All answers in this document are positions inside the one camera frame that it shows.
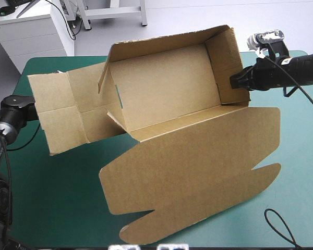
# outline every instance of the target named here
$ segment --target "desk leg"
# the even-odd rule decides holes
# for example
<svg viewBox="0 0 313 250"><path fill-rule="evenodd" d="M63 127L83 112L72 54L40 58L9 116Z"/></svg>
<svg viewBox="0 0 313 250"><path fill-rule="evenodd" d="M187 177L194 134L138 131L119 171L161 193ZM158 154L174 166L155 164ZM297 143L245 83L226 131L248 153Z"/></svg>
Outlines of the desk leg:
<svg viewBox="0 0 313 250"><path fill-rule="evenodd" d="M80 10L82 22L83 22L85 29L91 30L92 28L89 25L89 20L88 20L87 15L86 15L86 9L87 8L86 8L84 0L77 0L77 4L78 4L79 10Z"/></svg>
<svg viewBox="0 0 313 250"><path fill-rule="evenodd" d="M140 11L141 11L141 23L143 26L147 26L145 0L140 0Z"/></svg>

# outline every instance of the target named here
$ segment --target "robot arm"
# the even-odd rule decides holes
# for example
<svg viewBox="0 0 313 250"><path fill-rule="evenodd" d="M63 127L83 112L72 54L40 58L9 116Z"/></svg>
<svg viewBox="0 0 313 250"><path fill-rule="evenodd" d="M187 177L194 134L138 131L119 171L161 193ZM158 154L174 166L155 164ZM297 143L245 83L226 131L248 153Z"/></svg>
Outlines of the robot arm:
<svg viewBox="0 0 313 250"><path fill-rule="evenodd" d="M313 55L290 58L283 39L284 34L280 30L251 35L247 44L249 49L255 50L258 55L256 64L231 76L232 88L261 91L283 88L286 97L291 96L298 89L295 83L276 65L264 59L264 51L268 51L269 59L281 66L299 85L313 85ZM286 88L291 86L294 88L286 93Z"/></svg>
<svg viewBox="0 0 313 250"><path fill-rule="evenodd" d="M34 106L35 100L32 96L11 95L4 98L0 108L0 162L4 153L2 143L9 145L13 143L20 129L27 125L28 121L38 120L37 112ZM2 235L8 217L9 206L9 186L5 177L0 174L0 250L4 244ZM28 249L20 243L9 239L5 249Z"/></svg>

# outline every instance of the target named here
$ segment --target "cardboard flap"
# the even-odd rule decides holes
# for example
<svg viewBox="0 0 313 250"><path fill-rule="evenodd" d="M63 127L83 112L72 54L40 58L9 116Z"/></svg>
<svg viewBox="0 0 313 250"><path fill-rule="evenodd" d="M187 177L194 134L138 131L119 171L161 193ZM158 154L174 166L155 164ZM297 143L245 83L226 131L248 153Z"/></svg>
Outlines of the cardboard flap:
<svg viewBox="0 0 313 250"><path fill-rule="evenodd" d="M232 176L212 183L186 199L175 197L169 204L122 228L119 236L129 244L146 245L163 239L265 190L280 171L279 164Z"/></svg>
<svg viewBox="0 0 313 250"><path fill-rule="evenodd" d="M109 210L154 210L248 171L278 147L279 127L277 108L243 108L144 141L101 170Z"/></svg>
<svg viewBox="0 0 313 250"><path fill-rule="evenodd" d="M249 101L249 91L233 89L230 76L243 67L233 29L228 29L205 42L222 104Z"/></svg>
<svg viewBox="0 0 313 250"><path fill-rule="evenodd" d="M105 69L101 71L99 86L103 83L105 73L109 66L109 62L125 60L134 57L140 57L155 54L163 51L170 51L177 48L183 48L203 43L210 37L224 30L229 26L223 25L211 29L189 32L184 34L176 34L170 36L156 37L140 41L127 41L113 44L109 52L109 56L105 65Z"/></svg>
<svg viewBox="0 0 313 250"><path fill-rule="evenodd" d="M148 126L139 130L132 131L130 135L139 142L149 140L151 138L162 136L166 133L173 132L178 129L191 126L196 123L204 122L218 116L226 115L235 112L239 109L246 108L246 106L218 106L204 109L189 115L181 116L179 118L158 123L156 125Z"/></svg>
<svg viewBox="0 0 313 250"><path fill-rule="evenodd" d="M204 44L113 62L128 132L220 105Z"/></svg>
<svg viewBox="0 0 313 250"><path fill-rule="evenodd" d="M104 65L28 76L50 155L124 133L107 115L107 107L118 103L113 83L107 81L98 93Z"/></svg>

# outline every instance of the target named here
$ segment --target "gray floor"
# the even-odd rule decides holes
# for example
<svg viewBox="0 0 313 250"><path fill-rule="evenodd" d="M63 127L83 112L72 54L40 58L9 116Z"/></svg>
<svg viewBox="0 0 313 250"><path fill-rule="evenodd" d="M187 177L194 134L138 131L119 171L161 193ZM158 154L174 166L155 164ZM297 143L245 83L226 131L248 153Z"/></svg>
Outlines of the gray floor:
<svg viewBox="0 0 313 250"><path fill-rule="evenodd" d="M220 24L235 28L240 51L248 51L249 34L281 29L289 49L313 53L313 1L310 0L146 0L148 26L140 17L92 20L75 43L76 56L107 55L118 41L151 38L200 30ZM109 0L86 0L89 8L106 7ZM133 6L139 0L122 0ZM12 93L19 73L0 46L0 100Z"/></svg>

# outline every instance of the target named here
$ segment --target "drawer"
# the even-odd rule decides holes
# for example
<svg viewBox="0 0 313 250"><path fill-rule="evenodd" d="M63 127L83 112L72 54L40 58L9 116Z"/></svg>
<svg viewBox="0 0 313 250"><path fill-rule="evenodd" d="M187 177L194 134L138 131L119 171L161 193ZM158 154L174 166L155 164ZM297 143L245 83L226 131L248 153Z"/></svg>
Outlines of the drawer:
<svg viewBox="0 0 313 250"><path fill-rule="evenodd" d="M51 56L66 56L66 52L64 49L57 49L55 51L44 51L20 56L11 56L10 59L15 64L18 71L22 73L29 59L35 57L51 57Z"/></svg>
<svg viewBox="0 0 313 250"><path fill-rule="evenodd" d="M0 25L0 42L56 33L51 18L12 22Z"/></svg>
<svg viewBox="0 0 313 250"><path fill-rule="evenodd" d="M1 42L9 56L19 56L64 48L58 34Z"/></svg>

